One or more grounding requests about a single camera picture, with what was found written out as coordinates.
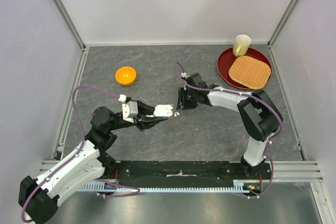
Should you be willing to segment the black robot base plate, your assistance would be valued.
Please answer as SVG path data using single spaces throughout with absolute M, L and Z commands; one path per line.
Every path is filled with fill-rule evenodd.
M 102 178 L 131 187 L 229 187 L 234 180 L 268 180 L 271 168 L 229 161 L 120 161 L 107 167 Z

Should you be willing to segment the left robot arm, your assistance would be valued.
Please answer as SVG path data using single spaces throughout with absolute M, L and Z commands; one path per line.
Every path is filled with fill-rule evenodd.
M 107 150 L 117 139 L 114 130 L 135 126 L 140 131 L 150 129 L 173 114 L 170 104 L 155 107 L 130 100 L 114 113 L 106 107 L 95 109 L 91 130 L 64 159 L 45 173 L 21 181 L 18 203 L 24 223 L 46 223 L 58 208 L 77 190 L 92 180 L 111 178 L 115 159 Z

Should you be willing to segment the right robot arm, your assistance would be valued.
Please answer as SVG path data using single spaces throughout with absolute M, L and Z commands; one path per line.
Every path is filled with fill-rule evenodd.
M 248 179 L 259 173 L 265 161 L 268 141 L 282 130 L 283 117 L 264 90 L 238 92 L 208 86 L 199 73 L 177 75 L 184 87 L 179 88 L 177 109 L 195 109 L 199 104 L 230 109 L 239 113 L 249 141 L 242 156 L 240 172 Z

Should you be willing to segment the white oval case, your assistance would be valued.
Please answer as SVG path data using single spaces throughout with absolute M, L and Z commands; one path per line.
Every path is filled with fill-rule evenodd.
M 169 118 L 173 115 L 173 106 L 170 104 L 159 104 L 154 108 L 153 115 L 160 118 Z

